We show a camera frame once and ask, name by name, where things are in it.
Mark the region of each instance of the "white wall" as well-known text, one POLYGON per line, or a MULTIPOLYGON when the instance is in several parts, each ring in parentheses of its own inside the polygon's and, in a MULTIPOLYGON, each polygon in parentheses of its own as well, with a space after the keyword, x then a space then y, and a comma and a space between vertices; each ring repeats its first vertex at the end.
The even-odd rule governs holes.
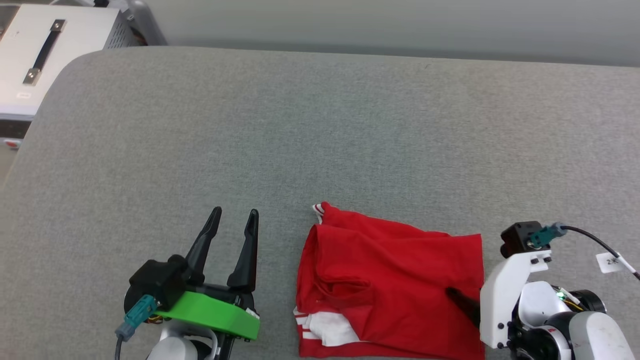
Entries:
POLYGON ((640 0, 146 0, 171 45, 640 65, 640 0))

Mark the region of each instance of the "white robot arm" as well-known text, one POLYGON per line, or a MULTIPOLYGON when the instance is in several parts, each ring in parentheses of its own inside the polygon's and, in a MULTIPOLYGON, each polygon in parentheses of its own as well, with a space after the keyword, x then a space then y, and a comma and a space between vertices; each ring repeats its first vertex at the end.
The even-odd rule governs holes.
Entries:
MULTIPOLYGON (((508 348, 514 360, 635 360, 622 330, 593 292, 528 282, 531 273, 548 270, 552 260, 548 244, 564 235, 565 228, 577 229, 562 224, 542 227, 538 222, 514 224, 502 233, 505 244, 500 251, 506 259, 487 278, 480 303, 474 308, 472 300, 454 289, 447 294, 479 327, 482 342, 508 348)), ((638 277, 619 253, 600 239, 597 242, 638 277)))

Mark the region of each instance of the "gray cushion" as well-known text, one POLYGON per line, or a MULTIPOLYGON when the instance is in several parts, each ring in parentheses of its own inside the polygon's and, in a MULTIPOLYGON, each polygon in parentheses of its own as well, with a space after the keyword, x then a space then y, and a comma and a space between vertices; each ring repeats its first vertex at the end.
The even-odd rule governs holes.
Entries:
MULTIPOLYGON (((581 226, 640 267, 639 94, 640 72, 616 67, 188 47, 83 56, 45 98, 1 195, 0 357, 111 358, 128 278, 185 254, 215 206, 215 283, 260 211, 262 328, 234 359, 297 357, 296 271, 322 200, 481 233, 486 273, 500 232, 525 220, 581 226)), ((604 250, 585 237, 553 250, 532 279, 596 292, 640 338, 637 280, 601 274, 604 250)), ((139 328, 123 358, 144 359, 158 334, 139 328)))

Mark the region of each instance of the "white label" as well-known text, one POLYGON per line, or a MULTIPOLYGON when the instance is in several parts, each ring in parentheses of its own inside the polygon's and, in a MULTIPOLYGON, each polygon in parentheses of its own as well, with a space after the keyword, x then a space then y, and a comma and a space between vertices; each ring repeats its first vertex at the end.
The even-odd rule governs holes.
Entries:
POLYGON ((260 319, 260 315, 256 314, 255 312, 253 312, 253 310, 249 309, 247 307, 246 312, 249 313, 249 315, 253 316, 256 319, 260 319))
POLYGON ((620 271, 625 268, 625 265, 610 252, 598 254, 596 255, 596 259, 598 260, 598 265, 600 265, 600 271, 604 274, 607 272, 620 271))
POLYGON ((124 13, 129 9, 129 4, 127 4, 126 0, 110 0, 109 5, 107 5, 107 7, 118 8, 120 9, 121 13, 124 13))

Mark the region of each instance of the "blue connector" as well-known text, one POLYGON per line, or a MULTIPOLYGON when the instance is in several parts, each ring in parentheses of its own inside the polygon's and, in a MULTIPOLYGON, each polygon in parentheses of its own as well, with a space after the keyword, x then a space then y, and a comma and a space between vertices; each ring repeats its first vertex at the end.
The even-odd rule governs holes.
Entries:
POLYGON ((158 305, 153 296, 142 296, 124 316, 124 322, 116 329, 116 335, 122 337, 122 341, 129 341, 136 332, 136 328, 153 315, 157 308, 158 305))
POLYGON ((530 237, 531 243, 535 247, 543 247, 548 245, 551 240, 555 238, 559 238, 560 236, 564 236, 566 234, 566 230, 562 229, 561 222, 556 222, 551 226, 545 226, 541 230, 533 233, 530 237))

